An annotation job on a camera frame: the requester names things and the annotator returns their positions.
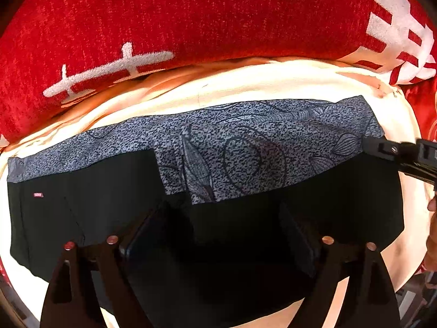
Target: metal screw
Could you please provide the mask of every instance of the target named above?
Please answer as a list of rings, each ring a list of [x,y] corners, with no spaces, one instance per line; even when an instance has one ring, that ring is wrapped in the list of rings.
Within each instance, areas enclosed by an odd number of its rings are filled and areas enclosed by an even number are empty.
[[[376,244],[375,243],[368,242],[366,246],[367,246],[368,250],[371,250],[371,251],[375,251],[376,250]]]
[[[119,237],[117,236],[109,236],[106,240],[106,243],[108,244],[116,244],[119,241]]]
[[[76,244],[74,242],[67,242],[64,244],[64,249],[65,250],[72,250],[75,246],[76,246]]]
[[[332,245],[332,244],[334,244],[334,238],[332,238],[331,236],[324,236],[322,238],[322,242],[327,244],[327,245]]]

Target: red fabric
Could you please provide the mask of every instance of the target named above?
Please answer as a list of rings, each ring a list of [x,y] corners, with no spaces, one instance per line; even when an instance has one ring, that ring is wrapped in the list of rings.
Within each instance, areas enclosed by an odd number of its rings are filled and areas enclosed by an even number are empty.
[[[437,139],[436,90],[437,78],[416,85],[402,86],[405,97],[416,115],[422,138]]]
[[[431,28],[432,35],[434,27],[423,9],[415,0],[408,2],[406,13]],[[408,29],[403,22],[407,19],[393,15],[402,8],[390,12],[375,0],[26,0],[0,39],[0,134],[16,141],[62,110],[67,91],[50,97],[43,93],[61,80],[64,64],[66,78],[92,70],[119,60],[126,43],[131,43],[133,56],[161,51],[173,55],[139,66],[137,72],[249,56],[336,60],[360,47],[382,53],[393,44],[401,46],[400,53],[387,55],[384,62],[354,62],[379,68],[406,61],[393,65],[387,81],[420,81],[420,76],[432,76],[435,64],[425,74],[407,73],[404,65],[418,65],[420,58],[402,46],[404,40],[390,36],[383,25],[373,36],[367,34],[372,13],[386,24],[401,21],[396,33]],[[407,35],[426,49],[423,36]],[[71,86],[70,98],[128,75],[126,69],[117,69],[86,78]]]
[[[420,275],[427,271],[427,268],[425,267],[425,260],[422,261],[420,266],[418,267],[417,271],[414,273],[414,275]]]

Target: leaf pattern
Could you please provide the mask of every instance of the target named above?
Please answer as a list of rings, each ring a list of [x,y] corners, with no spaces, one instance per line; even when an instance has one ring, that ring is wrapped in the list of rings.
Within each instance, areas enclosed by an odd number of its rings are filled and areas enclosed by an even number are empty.
[[[8,160],[8,182],[76,171],[118,154],[152,150],[167,194],[192,203],[282,188],[335,167],[382,128],[363,97],[244,101],[134,117]]]
[[[214,201],[211,173],[202,154],[185,136],[182,136],[185,180],[190,192],[205,202]]]
[[[360,138],[355,134],[344,133],[338,139],[336,145],[332,149],[332,153],[340,156],[355,155],[360,143]]]
[[[314,156],[309,159],[312,169],[316,174],[321,174],[332,169],[336,164],[325,156]]]

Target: black fabric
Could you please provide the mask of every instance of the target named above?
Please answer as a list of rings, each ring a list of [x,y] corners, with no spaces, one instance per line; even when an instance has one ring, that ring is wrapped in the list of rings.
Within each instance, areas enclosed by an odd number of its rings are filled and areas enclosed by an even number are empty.
[[[284,223],[287,211],[321,235],[373,241],[381,250],[403,230],[398,172],[366,154],[297,185],[219,203],[166,196],[152,151],[8,183],[8,191],[11,254],[47,281],[65,242],[103,241],[165,200],[165,241],[128,266],[155,328],[232,327],[307,295],[311,273],[296,264],[305,250],[292,247],[305,241],[296,241]],[[99,276],[93,278],[102,307],[111,311]]]

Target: white printed character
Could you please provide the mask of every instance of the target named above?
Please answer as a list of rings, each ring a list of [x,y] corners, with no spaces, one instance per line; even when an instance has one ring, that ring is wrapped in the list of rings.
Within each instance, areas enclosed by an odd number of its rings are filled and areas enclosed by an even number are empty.
[[[423,27],[411,16],[411,5],[408,0],[375,0],[375,2],[392,14],[392,23],[389,24],[374,13],[370,13],[366,33],[384,42],[387,46],[381,53],[361,46],[339,61],[355,64],[360,60],[366,60],[382,65],[376,72],[381,74],[387,83],[390,81],[392,70],[399,65],[402,67],[396,84],[410,84],[414,77],[425,80],[435,76],[435,69],[424,67],[425,63],[435,63],[430,54],[434,44],[433,32],[427,25]],[[420,46],[408,38],[410,30],[421,38]],[[415,56],[418,66],[396,59],[402,52]]]
[[[160,62],[165,62],[167,60],[171,60],[174,58],[174,55],[170,51],[160,51],[155,53],[146,53],[139,55],[132,55],[132,43],[128,42],[123,44],[122,46],[122,58],[115,60],[111,63],[107,63],[96,68],[86,70],[84,72],[67,76],[67,66],[64,64],[62,66],[62,78],[58,83],[50,86],[49,88],[43,91],[43,95],[45,97],[53,97],[59,93],[66,91],[68,93],[68,97],[62,101],[63,104],[70,102],[78,97],[87,95],[93,92],[93,89],[85,89],[78,93],[74,93],[71,90],[71,87],[77,83],[91,80],[94,78],[98,78],[104,75],[114,74],[116,72],[127,70],[129,72],[129,76],[117,80],[116,83],[119,83],[124,80],[128,80],[130,78],[135,78],[140,75],[150,74],[152,72],[160,71],[162,69],[152,70],[149,72],[138,73],[137,67],[144,65],[151,65]]]

